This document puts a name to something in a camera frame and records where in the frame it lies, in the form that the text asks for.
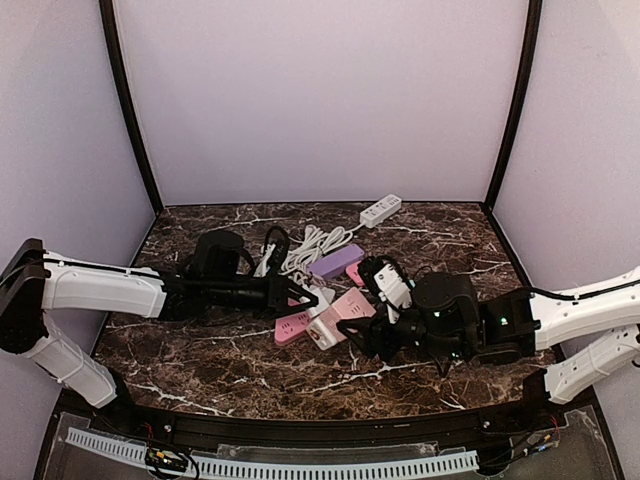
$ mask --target purple power strip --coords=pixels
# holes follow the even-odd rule
[[[325,280],[340,275],[351,265],[364,258],[364,250],[357,245],[348,245],[309,265],[309,271]]]

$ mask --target robotic arm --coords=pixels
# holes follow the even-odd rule
[[[280,275],[236,274],[242,253],[222,248],[229,247],[228,234],[203,235],[182,274],[79,262],[27,240],[0,277],[0,349],[34,360],[102,408],[126,387],[64,335],[47,311],[80,308],[184,320],[210,305],[282,315],[317,305],[315,296]],[[297,303],[290,305],[290,299]]]
[[[379,258],[365,259],[359,274],[393,314],[389,310],[387,315],[338,324],[371,358],[378,355],[388,361],[410,347],[431,357],[506,364],[606,330],[544,373],[544,397],[564,404],[640,355],[640,267],[560,293],[521,288],[479,302],[468,276],[429,273],[414,283],[406,281],[399,265]]]

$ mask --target white cable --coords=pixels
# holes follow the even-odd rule
[[[291,276],[294,282],[300,284],[308,277],[307,267],[309,265],[327,253],[349,243],[354,232],[362,227],[364,227],[364,223],[351,230],[336,227],[326,233],[315,225],[307,225],[304,229],[304,240],[292,239],[292,241],[300,243],[300,246],[289,251],[287,259],[282,264],[282,273]]]

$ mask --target white power strip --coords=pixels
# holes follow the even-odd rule
[[[382,200],[360,213],[360,223],[367,228],[373,228],[400,210],[402,199],[390,193]]]

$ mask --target black bracket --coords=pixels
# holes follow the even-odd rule
[[[25,241],[0,278],[0,349],[24,353],[48,337],[42,296],[48,272],[42,240]]]

